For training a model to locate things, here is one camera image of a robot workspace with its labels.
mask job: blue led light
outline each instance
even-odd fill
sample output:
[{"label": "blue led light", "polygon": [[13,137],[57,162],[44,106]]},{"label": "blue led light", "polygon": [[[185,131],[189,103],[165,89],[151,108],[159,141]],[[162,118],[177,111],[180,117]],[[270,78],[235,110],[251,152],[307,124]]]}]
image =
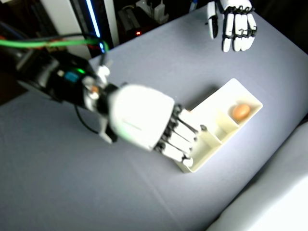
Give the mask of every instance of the blue led light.
[{"label": "blue led light", "polygon": [[[95,18],[93,7],[92,7],[92,2],[91,2],[91,0],[86,0],[86,1],[87,1],[87,6],[88,6],[88,9],[89,9],[89,12],[90,12],[91,20],[92,20],[92,23],[94,25],[94,30],[95,30],[96,36],[100,38],[101,34],[100,34],[100,30],[98,29],[97,21],[96,21],[96,18]],[[102,52],[105,53],[105,50],[104,50],[102,43],[100,43],[100,47],[101,47]]]}]

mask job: table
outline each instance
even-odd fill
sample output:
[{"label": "table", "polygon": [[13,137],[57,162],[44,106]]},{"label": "table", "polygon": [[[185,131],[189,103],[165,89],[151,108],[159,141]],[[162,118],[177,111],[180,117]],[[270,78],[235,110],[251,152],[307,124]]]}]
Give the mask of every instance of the table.
[{"label": "table", "polygon": [[222,27],[212,41],[204,8],[109,52],[118,85],[150,86],[192,108],[236,78],[263,103],[197,173],[121,140],[108,145],[67,103],[27,93],[2,106],[0,230],[205,230],[308,112],[307,55],[255,17],[245,52],[221,51]]}]

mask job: beige compartment box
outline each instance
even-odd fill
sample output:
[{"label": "beige compartment box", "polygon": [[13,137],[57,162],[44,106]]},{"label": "beige compartment box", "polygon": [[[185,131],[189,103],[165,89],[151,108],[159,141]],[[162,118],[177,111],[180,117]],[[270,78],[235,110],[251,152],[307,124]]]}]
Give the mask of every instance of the beige compartment box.
[{"label": "beige compartment box", "polygon": [[[250,113],[247,118],[236,121],[232,117],[237,105],[247,104]],[[258,111],[263,104],[254,97],[238,80],[231,79],[219,90],[192,109],[198,120],[207,127],[207,131],[198,135],[191,157],[193,166],[186,167],[176,162],[183,172],[196,172],[207,160],[215,155]]]}]

